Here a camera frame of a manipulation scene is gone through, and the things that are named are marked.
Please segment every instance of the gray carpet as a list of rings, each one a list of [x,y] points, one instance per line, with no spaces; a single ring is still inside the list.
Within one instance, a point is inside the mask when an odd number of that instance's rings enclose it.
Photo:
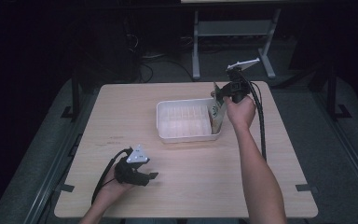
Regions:
[[[295,45],[295,41],[275,41],[271,45],[268,55],[277,78],[268,79],[261,63],[246,71],[248,78],[275,85],[291,77],[296,71],[289,71],[288,64]],[[201,54],[200,81],[227,81],[227,65],[256,58],[258,46],[259,43],[250,43],[239,49],[231,47],[216,53]],[[188,74],[192,71],[189,52],[181,54],[179,58],[165,56],[145,64],[154,72],[150,82],[191,81]],[[151,74],[145,66],[142,66],[142,72],[144,78]],[[289,219],[289,223],[358,223],[358,177],[343,146],[329,126],[328,118],[318,106],[315,93],[306,88],[310,78],[311,76],[303,78],[286,90],[272,90],[305,177],[317,189],[313,196],[319,208],[318,216],[308,220]],[[59,193],[54,190],[59,186],[57,182],[65,179],[66,167],[71,160],[66,155],[87,124],[98,90],[81,94],[80,117],[76,122],[71,122],[69,119],[61,119],[62,111],[71,105],[70,88],[69,81],[62,87],[7,188],[0,202],[0,223],[24,222],[51,170],[57,171],[52,181],[54,187],[49,189],[52,196],[42,203],[44,206],[41,209],[44,210],[39,209],[39,215],[33,220],[38,220],[38,223],[78,222],[79,219],[54,216],[54,206],[59,197]],[[358,152],[358,101],[351,87],[340,79],[337,85],[337,102],[344,104],[353,116],[351,119],[340,119],[338,123]],[[56,155],[62,153],[61,150],[65,151],[65,156],[60,164],[51,167]],[[117,222],[115,219],[103,220],[103,223]]]

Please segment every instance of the wooden table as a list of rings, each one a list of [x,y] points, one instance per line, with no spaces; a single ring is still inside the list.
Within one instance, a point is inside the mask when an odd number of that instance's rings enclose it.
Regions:
[[[268,164],[282,188],[288,217],[318,213],[269,87],[263,97]],[[159,172],[106,211],[106,217],[248,217],[241,184],[239,150],[227,116],[215,141],[164,144],[156,127],[161,101],[210,97],[213,83],[105,85],[101,88],[55,208],[57,217],[83,217],[107,163],[121,150],[142,144],[151,161],[139,171]],[[258,117],[251,132],[260,146]]]

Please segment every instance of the white container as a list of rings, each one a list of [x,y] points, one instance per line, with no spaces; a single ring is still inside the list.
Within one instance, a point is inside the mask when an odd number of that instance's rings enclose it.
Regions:
[[[157,129],[164,143],[216,140],[212,134],[208,108],[214,99],[163,101],[157,104]]]

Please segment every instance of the person's hand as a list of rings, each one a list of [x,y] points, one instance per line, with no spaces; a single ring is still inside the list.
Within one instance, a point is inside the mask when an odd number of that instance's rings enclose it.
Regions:
[[[249,96],[245,96],[235,104],[229,97],[223,98],[227,105],[227,116],[234,129],[249,129],[255,118],[255,102]]]
[[[98,192],[94,203],[98,203],[101,207],[107,209],[121,195],[133,187],[132,184],[118,183],[115,179],[115,165],[113,165],[104,179],[104,185]]]

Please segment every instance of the person's arm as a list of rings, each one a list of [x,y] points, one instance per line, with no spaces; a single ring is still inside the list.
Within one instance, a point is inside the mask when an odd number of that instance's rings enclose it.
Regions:
[[[99,223],[106,209],[108,209],[109,206],[111,206],[128,189],[133,187],[131,184],[120,184],[114,178],[115,165],[112,166],[104,179],[104,183],[108,183],[100,189],[100,192],[98,192],[98,195],[92,206],[89,208],[89,211],[80,220],[80,224]]]
[[[249,130],[255,117],[254,101],[249,96],[238,104],[227,97],[224,100],[240,148],[243,193],[251,223],[286,223],[281,189]]]

